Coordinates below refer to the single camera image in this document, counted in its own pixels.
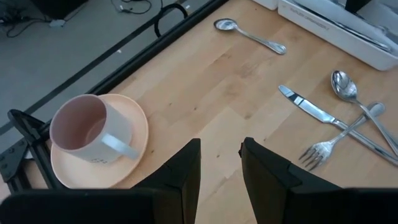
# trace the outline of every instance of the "knife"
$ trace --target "knife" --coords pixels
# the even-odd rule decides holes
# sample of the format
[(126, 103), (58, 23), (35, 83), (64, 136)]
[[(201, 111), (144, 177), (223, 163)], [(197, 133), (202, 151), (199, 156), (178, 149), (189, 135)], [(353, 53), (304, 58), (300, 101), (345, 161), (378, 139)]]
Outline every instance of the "knife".
[[(332, 115), (328, 114), (327, 112), (321, 110), (319, 107), (315, 106), (313, 103), (309, 102), (304, 97), (300, 96), (299, 94), (295, 93), (291, 89), (287, 88), (284, 85), (279, 86), (280, 92), (288, 98), (293, 104), (298, 106), (300, 109), (307, 112), (309, 115), (313, 116), (317, 120), (321, 121), (322, 123), (329, 123), (332, 124), (342, 130), (348, 128), (348, 125), (344, 122), (336, 119)], [(398, 158), (393, 156), (390, 152), (386, 151), (383, 147), (376, 144), (372, 140), (368, 139), (367, 137), (363, 136), (362, 134), (358, 133), (357, 131), (351, 131), (349, 133), (350, 136), (354, 137), (357, 141), (361, 142), (365, 146), (367, 146), (372, 152), (376, 153), (377, 155), (381, 156), (391, 164), (398, 166)]]

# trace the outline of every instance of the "wooden table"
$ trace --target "wooden table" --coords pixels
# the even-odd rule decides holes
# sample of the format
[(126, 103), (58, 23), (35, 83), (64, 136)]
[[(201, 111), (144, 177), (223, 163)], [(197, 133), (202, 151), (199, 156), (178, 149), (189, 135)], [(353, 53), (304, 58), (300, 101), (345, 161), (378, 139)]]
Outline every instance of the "wooden table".
[[(253, 34), (283, 43), (280, 56), (237, 34), (218, 32), (213, 21), (231, 17)], [(358, 84), (364, 104), (381, 101), (380, 117), (398, 136), (398, 70), (379, 72), (304, 29), (249, 0), (230, 0), (179, 38), (112, 93), (129, 96), (149, 120), (146, 154), (131, 187), (159, 168), (192, 138), (201, 138), (201, 189), (197, 223), (255, 223), (243, 182), (240, 143), (246, 136), (299, 164), (312, 144), (339, 131), (310, 117), (278, 90), (283, 84), (347, 123), (361, 110), (339, 100), (330, 73), (344, 70)], [(359, 131), (387, 148), (372, 123)], [(44, 187), (30, 164), (30, 180)], [(397, 187), (398, 169), (351, 138), (337, 146), (314, 174), (342, 187)], [(9, 194), (1, 184), (2, 197)]]

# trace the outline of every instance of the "peach saucer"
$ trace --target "peach saucer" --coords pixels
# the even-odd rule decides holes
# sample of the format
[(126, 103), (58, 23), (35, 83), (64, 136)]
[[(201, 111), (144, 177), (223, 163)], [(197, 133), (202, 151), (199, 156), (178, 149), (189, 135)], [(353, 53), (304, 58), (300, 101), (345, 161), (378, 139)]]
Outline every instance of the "peach saucer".
[(140, 152), (138, 159), (121, 156), (110, 164), (94, 164), (51, 147), (51, 165), (58, 180), (71, 189), (105, 189), (125, 179), (138, 165), (148, 143), (148, 122), (142, 108), (132, 99), (119, 94), (99, 96), (132, 123), (130, 146)]

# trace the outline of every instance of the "silverware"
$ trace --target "silverware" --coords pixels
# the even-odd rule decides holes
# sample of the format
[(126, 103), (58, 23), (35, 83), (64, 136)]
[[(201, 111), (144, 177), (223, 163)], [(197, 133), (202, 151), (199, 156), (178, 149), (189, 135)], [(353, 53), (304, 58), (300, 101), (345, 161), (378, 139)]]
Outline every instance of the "silverware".
[(299, 7), (303, 8), (304, 10), (307, 10), (308, 12), (311, 12), (312, 14), (320, 17), (321, 19), (324, 19), (324, 20), (326, 20), (326, 21), (328, 21), (328, 22), (330, 22), (330, 23), (342, 28), (343, 30), (349, 32), (350, 34), (353, 34), (356, 37), (359, 37), (359, 38), (365, 40), (366, 42), (369, 42), (370, 44), (375, 45), (376, 47), (380, 48), (381, 50), (384, 50), (384, 51), (389, 52), (389, 53), (392, 52), (392, 48), (390, 46), (388, 46), (387, 44), (383, 44), (382, 42), (380, 42), (378, 40), (375, 40), (375, 39), (373, 39), (371, 37), (368, 37), (368, 36), (358, 32), (358, 31), (356, 31), (356, 30), (354, 30), (354, 29), (352, 29), (352, 28), (350, 28), (350, 27), (348, 27), (348, 26), (346, 26), (346, 25), (344, 25), (344, 24), (342, 24), (340, 22), (328, 19), (325, 16), (323, 16), (323, 15), (321, 15), (321, 14), (319, 14), (319, 13), (317, 13), (317, 12), (315, 12), (315, 11), (313, 11), (313, 10), (303, 6), (303, 5), (301, 5), (300, 3), (296, 2), (296, 1), (294, 1), (294, 3), (296, 5), (298, 5)]
[[(380, 114), (383, 114), (383, 112), (386, 110), (384, 105), (382, 103), (372, 103), (371, 105), (368, 106), (369, 111), (372, 113), (373, 116), (379, 116)], [(314, 165), (309, 168), (308, 171), (311, 171), (315, 169), (316, 167), (322, 165), (331, 155), (333, 152), (333, 149), (336, 145), (336, 143), (340, 140), (342, 140), (350, 131), (353, 129), (357, 128), (358, 126), (364, 124), (367, 120), (367, 117), (365, 114), (362, 114), (351, 126), (349, 126), (347, 129), (345, 129), (342, 133), (334, 137), (333, 139), (326, 141), (326, 142), (320, 142), (316, 143), (313, 146), (309, 147), (300, 157), (299, 160), (307, 156), (307, 158), (303, 161), (305, 163), (308, 161), (308, 164), (305, 165), (305, 167), (308, 167), (309, 165), (313, 164)]]
[[(337, 128), (342, 130), (347, 129), (348, 125), (344, 122), (336, 119), (332, 115), (326, 113), (325, 111), (321, 110), (313, 103), (306, 100), (304, 97), (300, 96), (299, 94), (293, 92), (286, 86), (280, 85), (279, 86), (280, 92), (288, 98), (292, 103), (298, 106), (300, 109), (307, 112), (309, 115), (313, 116), (317, 120), (321, 121), (322, 123), (329, 123)], [(350, 136), (354, 137), (357, 141), (364, 144), (368, 147), (372, 152), (376, 153), (377, 155), (381, 156), (391, 164), (398, 166), (398, 158), (393, 156), (389, 151), (385, 150), (380, 145), (376, 144), (372, 140), (368, 139), (367, 137), (363, 136), (362, 134), (358, 133), (357, 131), (352, 131), (349, 133)]]
[(375, 118), (361, 102), (357, 100), (358, 91), (352, 79), (350, 79), (345, 72), (334, 71), (331, 74), (331, 87), (342, 100), (358, 105), (366, 113), (366, 115), (372, 119), (388, 144), (391, 146), (394, 153), (398, 155), (398, 144), (395, 138), (385, 129), (380, 121)]
[(240, 29), (238, 27), (238, 23), (236, 23), (233, 19), (218, 19), (214, 22), (214, 27), (219, 29), (219, 30), (237, 30), (241, 34), (245, 35), (246, 37), (249, 37), (252, 40), (255, 40), (259, 42), (260, 44), (265, 45), (266, 47), (270, 48), (271, 50), (275, 51), (276, 53), (283, 55), (286, 54), (286, 47), (283, 46), (282, 44), (278, 44), (273, 41), (269, 40), (264, 40), (260, 37), (256, 37), (255, 35), (251, 35), (247, 33), (246, 31)]

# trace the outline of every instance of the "floor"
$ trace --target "floor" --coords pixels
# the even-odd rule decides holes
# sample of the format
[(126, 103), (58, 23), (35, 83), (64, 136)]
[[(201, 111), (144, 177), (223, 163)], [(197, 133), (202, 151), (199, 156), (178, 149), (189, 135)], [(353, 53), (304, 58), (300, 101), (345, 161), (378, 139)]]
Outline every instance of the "floor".
[[(51, 28), (47, 24), (34, 24), (13, 39), (7, 38), (4, 33), (5, 28), (2, 28), (0, 32), (0, 102), (2, 104), (0, 127), (8, 122), (7, 112), (10, 109), (26, 110), (156, 15), (160, 9), (160, 0), (150, 1), (152, 8), (143, 15), (120, 14), (110, 0), (88, 1), (86, 6), (64, 27)], [(173, 2), (173, 0), (163, 1), (165, 6)], [(19, 6), (25, 6), (28, 15), (42, 16), (29, 0), (14, 2)], [(207, 0), (188, 0), (183, 3), (183, 6), (188, 12), (193, 12), (206, 2)], [(114, 0), (114, 3), (120, 5), (122, 2)], [(123, 3), (123, 5), (133, 7), (136, 11), (145, 10), (147, 7), (141, 2)], [(182, 19), (183, 16), (179, 11), (170, 12), (161, 20), (160, 32), (166, 32)], [(66, 100), (85, 93), (156, 38), (153, 27), (150, 27), (35, 111), (33, 115), (42, 121), (48, 121)], [(0, 142), (2, 142), (0, 152), (22, 137), (14, 128), (0, 134), (2, 134), (0, 135)]]

